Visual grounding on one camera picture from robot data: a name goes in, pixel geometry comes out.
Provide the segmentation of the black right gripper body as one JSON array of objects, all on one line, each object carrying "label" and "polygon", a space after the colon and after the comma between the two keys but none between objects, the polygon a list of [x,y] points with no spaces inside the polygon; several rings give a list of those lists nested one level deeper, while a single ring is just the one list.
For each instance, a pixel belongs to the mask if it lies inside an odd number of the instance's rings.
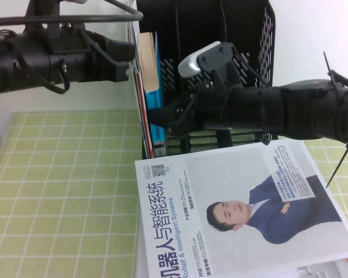
[{"label": "black right gripper body", "polygon": [[224,111],[229,87],[235,84],[235,66],[213,69],[209,76],[180,97],[176,108],[178,130],[201,130],[207,120],[217,118]]}]

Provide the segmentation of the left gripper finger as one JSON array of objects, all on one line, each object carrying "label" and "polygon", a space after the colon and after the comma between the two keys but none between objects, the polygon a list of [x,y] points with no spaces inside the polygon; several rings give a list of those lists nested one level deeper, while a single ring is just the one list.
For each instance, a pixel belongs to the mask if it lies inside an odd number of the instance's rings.
[{"label": "left gripper finger", "polygon": [[112,39],[105,39],[103,43],[103,50],[106,53],[104,61],[112,59],[116,62],[131,62],[135,58],[136,46],[133,43]]},{"label": "left gripper finger", "polygon": [[124,82],[128,77],[129,63],[126,61],[108,63],[105,67],[107,81]]}]

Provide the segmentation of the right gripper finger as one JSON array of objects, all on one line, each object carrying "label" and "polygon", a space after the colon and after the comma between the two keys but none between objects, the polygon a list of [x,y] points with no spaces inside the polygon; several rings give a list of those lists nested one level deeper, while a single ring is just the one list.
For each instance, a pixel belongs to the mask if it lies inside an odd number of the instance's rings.
[{"label": "right gripper finger", "polygon": [[189,121],[170,121],[168,123],[169,134],[176,138],[182,138],[191,132],[191,124]]},{"label": "right gripper finger", "polygon": [[180,109],[180,102],[175,101],[169,105],[149,109],[147,118],[149,123],[160,127],[180,126],[183,124]]}]

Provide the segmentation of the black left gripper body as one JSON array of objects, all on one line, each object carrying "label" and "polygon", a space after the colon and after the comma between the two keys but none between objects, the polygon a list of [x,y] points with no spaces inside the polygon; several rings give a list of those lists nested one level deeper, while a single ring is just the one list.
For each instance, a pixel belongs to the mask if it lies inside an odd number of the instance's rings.
[{"label": "black left gripper body", "polygon": [[99,53],[104,36],[82,27],[60,27],[48,32],[48,81],[61,84],[104,80],[104,58]]}]

